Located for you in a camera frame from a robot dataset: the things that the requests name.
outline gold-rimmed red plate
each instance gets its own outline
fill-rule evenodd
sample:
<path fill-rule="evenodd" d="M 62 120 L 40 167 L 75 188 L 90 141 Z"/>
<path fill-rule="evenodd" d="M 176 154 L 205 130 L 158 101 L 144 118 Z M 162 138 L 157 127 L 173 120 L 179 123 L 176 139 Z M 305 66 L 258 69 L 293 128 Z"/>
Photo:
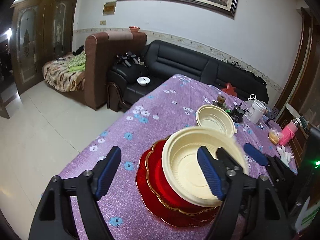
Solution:
<path fill-rule="evenodd" d="M 193 205 L 170 187 L 165 179 L 161 156 L 166 139 L 153 144 L 140 159 L 136 183 L 147 209 L 176 227 L 197 227 L 210 223 L 219 210 Z"/>

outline pink bottle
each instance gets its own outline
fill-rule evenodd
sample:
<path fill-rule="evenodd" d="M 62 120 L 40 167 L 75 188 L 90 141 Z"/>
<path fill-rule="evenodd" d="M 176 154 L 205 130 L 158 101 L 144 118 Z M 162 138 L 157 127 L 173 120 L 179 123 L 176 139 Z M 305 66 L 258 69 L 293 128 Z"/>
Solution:
<path fill-rule="evenodd" d="M 294 134 L 298 130 L 298 126 L 300 125 L 299 121 L 297 117 L 286 125 L 286 127 L 281 132 L 283 134 L 283 137 L 279 140 L 279 145 L 286 145 L 291 139 L 293 139 Z"/>

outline white bowl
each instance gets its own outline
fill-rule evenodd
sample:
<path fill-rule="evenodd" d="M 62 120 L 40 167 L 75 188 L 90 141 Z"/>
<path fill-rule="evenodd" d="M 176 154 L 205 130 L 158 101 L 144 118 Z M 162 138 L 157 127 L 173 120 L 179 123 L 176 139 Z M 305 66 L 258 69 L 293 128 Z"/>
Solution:
<path fill-rule="evenodd" d="M 166 141 L 162 151 L 162 168 L 171 188 L 184 200 L 202 207 L 220 206 L 212 195 L 197 161 L 197 151 L 206 146 L 214 158 L 223 147 L 249 174 L 244 152 L 226 135 L 204 127 L 189 127 L 177 131 Z"/>
<path fill-rule="evenodd" d="M 225 134 L 229 138 L 236 132 L 231 117 L 220 107 L 203 105 L 196 112 L 196 120 L 200 127 L 207 127 Z"/>
<path fill-rule="evenodd" d="M 139 78 L 137 79 L 137 82 L 138 82 L 139 85 L 141 85 L 141 86 L 146 86 L 147 84 L 150 83 L 150 78 L 148 78 L 148 77 L 139 77 Z"/>

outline white glove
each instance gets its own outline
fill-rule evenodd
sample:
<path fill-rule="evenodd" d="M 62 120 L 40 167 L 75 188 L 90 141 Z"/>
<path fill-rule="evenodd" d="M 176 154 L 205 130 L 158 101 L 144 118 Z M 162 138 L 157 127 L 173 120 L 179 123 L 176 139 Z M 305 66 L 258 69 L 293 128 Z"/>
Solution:
<path fill-rule="evenodd" d="M 285 147 L 282 145 L 281 148 L 277 147 L 277 151 L 280 154 L 280 160 L 289 167 L 289 162 L 293 159 L 293 155 L 285 151 Z"/>

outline patterned blanket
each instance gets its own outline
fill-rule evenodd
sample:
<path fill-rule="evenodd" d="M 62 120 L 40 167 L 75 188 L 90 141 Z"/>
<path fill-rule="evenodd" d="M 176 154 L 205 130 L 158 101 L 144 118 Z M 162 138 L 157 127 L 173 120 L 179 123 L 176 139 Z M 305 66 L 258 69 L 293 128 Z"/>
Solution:
<path fill-rule="evenodd" d="M 92 169 L 98 160 L 104 158 L 113 145 L 122 152 L 121 164 L 116 172 L 108 194 L 98 205 L 116 240 L 172 240 L 204 239 L 210 225 L 195 228 L 175 228 L 151 214 L 145 207 L 136 186 L 136 171 L 140 157 L 152 144 L 168 135 L 196 125 L 196 110 L 209 104 L 221 94 L 226 104 L 240 104 L 239 98 L 229 96 L 214 86 L 205 85 L 182 75 L 174 75 L 150 94 L 135 103 L 117 122 L 102 132 L 60 173 L 62 178 L 76 177 L 84 170 Z M 270 121 L 278 130 L 279 125 Z M 250 142 L 256 148 L 271 156 L 278 156 L 276 147 L 268 139 L 268 127 L 263 120 L 255 125 L 246 118 L 243 124 L 236 124 L 234 135 L 240 147 Z M 257 178 L 266 174 L 265 167 L 245 156 L 250 176 Z M 295 170 L 294 160 L 290 168 Z M 76 198 L 72 208 L 79 237 L 87 239 Z M 234 238 L 239 238 L 243 220 L 239 216 Z"/>
<path fill-rule="evenodd" d="M 84 71 L 69 72 L 68 63 L 74 56 L 70 53 L 63 61 L 49 61 L 43 68 L 44 80 L 61 92 L 84 90 Z"/>

